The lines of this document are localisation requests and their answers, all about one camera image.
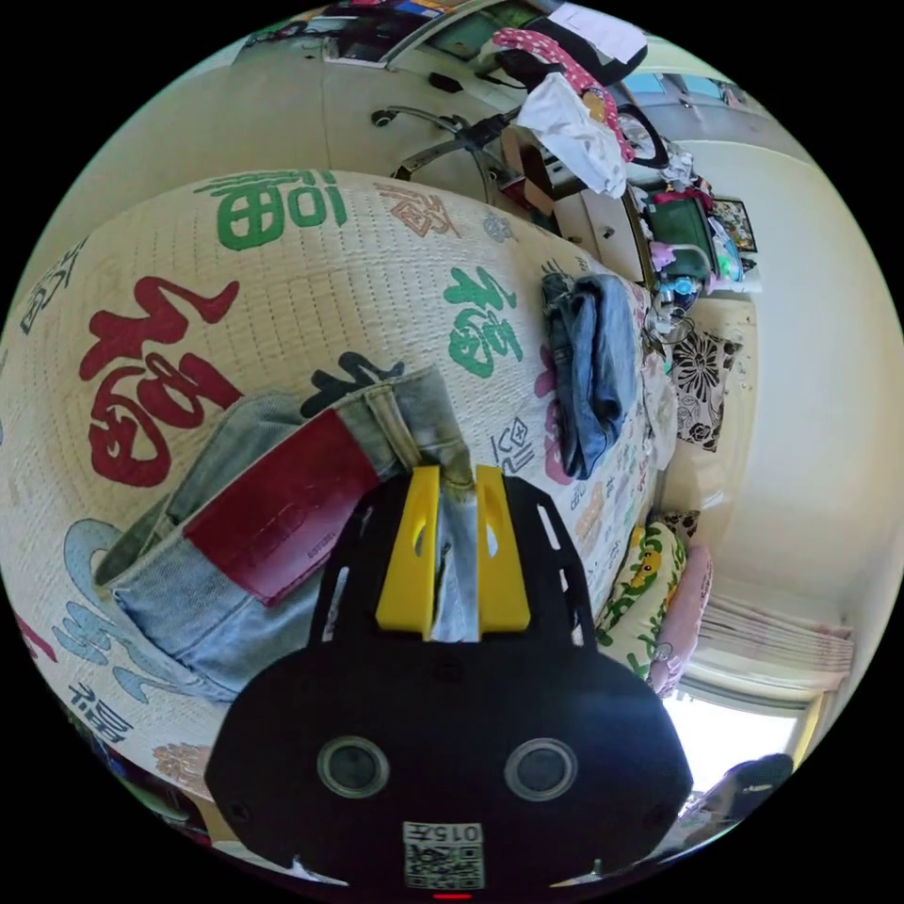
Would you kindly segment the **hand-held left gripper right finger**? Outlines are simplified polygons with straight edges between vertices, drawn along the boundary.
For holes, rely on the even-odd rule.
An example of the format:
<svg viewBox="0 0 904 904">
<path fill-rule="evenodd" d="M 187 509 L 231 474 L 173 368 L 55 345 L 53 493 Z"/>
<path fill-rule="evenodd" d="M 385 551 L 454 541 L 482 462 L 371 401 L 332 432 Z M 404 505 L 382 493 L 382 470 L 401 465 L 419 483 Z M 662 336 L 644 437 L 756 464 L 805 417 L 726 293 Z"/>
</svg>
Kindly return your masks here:
<svg viewBox="0 0 904 904">
<path fill-rule="evenodd" d="M 496 467 L 476 467 L 476 517 L 478 630 L 523 632 L 530 608 L 504 476 Z"/>
</svg>

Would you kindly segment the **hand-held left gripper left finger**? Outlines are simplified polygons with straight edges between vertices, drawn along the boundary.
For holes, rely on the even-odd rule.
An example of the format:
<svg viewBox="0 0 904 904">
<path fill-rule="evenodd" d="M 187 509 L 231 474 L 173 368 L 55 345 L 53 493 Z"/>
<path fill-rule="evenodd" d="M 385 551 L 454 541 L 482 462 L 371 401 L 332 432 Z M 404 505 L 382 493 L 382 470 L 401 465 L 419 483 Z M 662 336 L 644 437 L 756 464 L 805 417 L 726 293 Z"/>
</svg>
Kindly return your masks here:
<svg viewBox="0 0 904 904">
<path fill-rule="evenodd" d="M 383 631 L 428 640 L 434 619 L 439 467 L 419 466 L 403 487 L 395 539 L 376 608 Z"/>
</svg>

